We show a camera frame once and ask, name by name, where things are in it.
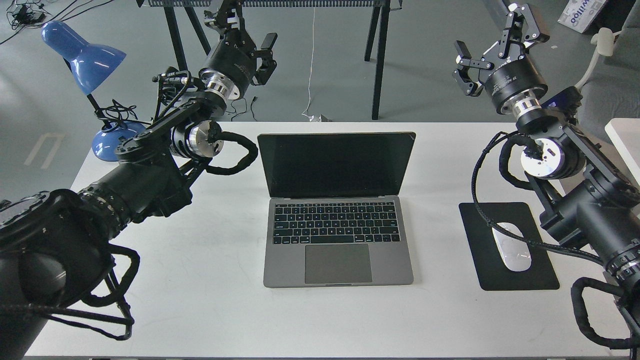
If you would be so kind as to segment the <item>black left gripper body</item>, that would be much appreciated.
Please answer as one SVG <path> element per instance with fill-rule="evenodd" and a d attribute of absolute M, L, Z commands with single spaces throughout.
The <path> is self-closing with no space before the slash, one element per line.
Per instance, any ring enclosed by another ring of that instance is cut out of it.
<path fill-rule="evenodd" d="M 204 91 L 223 100 L 239 100 L 250 85 L 265 84 L 258 66 L 256 45 L 246 30 L 232 29 L 221 36 L 199 71 Z"/>

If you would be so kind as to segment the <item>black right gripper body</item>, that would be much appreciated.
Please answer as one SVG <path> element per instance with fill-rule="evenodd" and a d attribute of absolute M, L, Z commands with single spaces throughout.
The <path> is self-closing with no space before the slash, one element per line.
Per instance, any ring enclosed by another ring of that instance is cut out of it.
<path fill-rule="evenodd" d="M 489 95 L 495 111 L 500 115 L 512 112 L 507 102 L 525 91 L 533 91 L 539 100 L 546 95 L 548 86 L 534 62 L 527 55 L 501 65 L 487 76 L 484 90 Z"/>

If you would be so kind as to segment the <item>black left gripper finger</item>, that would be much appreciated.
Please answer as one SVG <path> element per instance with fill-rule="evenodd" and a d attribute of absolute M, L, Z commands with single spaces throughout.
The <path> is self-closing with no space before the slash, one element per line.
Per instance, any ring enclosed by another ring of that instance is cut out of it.
<path fill-rule="evenodd" d="M 271 78 L 277 62 L 274 60 L 274 45 L 278 39 L 276 32 L 270 32 L 265 35 L 261 48 L 253 52 L 254 58 L 260 60 L 260 65 L 253 75 L 253 85 L 265 85 Z"/>
<path fill-rule="evenodd" d="M 244 30 L 242 0 L 211 0 L 204 11 L 203 23 L 218 35 Z"/>

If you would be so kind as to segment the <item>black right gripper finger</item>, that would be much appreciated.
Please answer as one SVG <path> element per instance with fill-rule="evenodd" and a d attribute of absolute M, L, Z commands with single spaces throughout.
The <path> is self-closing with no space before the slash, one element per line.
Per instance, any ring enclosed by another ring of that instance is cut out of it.
<path fill-rule="evenodd" d="M 547 26 L 537 21 L 538 9 L 528 3 L 499 2 L 497 13 L 502 30 L 497 41 L 498 59 L 525 59 L 533 46 L 550 39 Z"/>
<path fill-rule="evenodd" d="M 498 41 L 489 46 L 479 58 L 473 58 L 464 41 L 455 41 L 454 47 L 457 50 L 457 68 L 452 77 L 465 96 L 478 97 L 489 76 L 498 70 Z"/>

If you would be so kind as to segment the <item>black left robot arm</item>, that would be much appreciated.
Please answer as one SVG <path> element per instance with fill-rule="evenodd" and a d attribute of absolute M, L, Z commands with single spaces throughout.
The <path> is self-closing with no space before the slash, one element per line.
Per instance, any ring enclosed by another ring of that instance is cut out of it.
<path fill-rule="evenodd" d="M 41 191 L 1 203 L 1 358 L 22 359 L 48 321 L 124 341 L 135 322 L 125 299 L 140 266 L 112 244 L 130 223 L 168 217 L 192 202 L 202 173 L 232 175 L 258 157 L 256 144 L 215 118 L 276 68 L 275 33 L 262 47 L 248 34 L 242 0 L 212 0 L 205 25 L 220 36 L 197 76 L 157 76 L 151 125 L 115 148 L 115 169 L 81 191 Z"/>

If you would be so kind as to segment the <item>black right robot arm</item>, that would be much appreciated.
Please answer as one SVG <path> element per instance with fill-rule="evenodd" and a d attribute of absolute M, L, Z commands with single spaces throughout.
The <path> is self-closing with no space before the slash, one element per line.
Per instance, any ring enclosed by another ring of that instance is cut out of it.
<path fill-rule="evenodd" d="M 582 95 L 570 86 L 542 102 L 548 86 L 530 59 L 530 49 L 549 40 L 529 4 L 485 0 L 498 40 L 480 58 L 455 42 L 453 78 L 466 96 L 486 92 L 497 114 L 513 116 L 516 130 L 494 135 L 471 174 L 471 198 L 485 223 L 501 235 L 559 255 L 602 266 L 611 282 L 581 277 L 571 286 L 574 319 L 591 342 L 639 355 L 639 219 L 633 208 L 639 190 L 579 128 L 575 114 Z M 482 209 L 477 176 L 487 154 L 502 144 L 498 171 L 512 186 L 535 192 L 544 211 L 541 227 L 557 242 L 536 243 L 507 230 Z M 615 297 L 630 331 L 628 338 L 606 338 L 592 328 L 583 291 L 595 289 Z"/>

